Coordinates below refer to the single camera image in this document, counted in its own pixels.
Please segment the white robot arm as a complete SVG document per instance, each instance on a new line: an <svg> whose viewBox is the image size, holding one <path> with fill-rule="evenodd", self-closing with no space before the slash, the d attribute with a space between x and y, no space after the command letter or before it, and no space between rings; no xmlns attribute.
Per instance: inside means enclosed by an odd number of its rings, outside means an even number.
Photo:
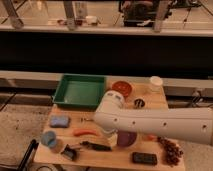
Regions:
<svg viewBox="0 0 213 171"><path fill-rule="evenodd" d="M106 132L122 130L213 146L211 108L125 109L124 97L107 91L94 114Z"/></svg>

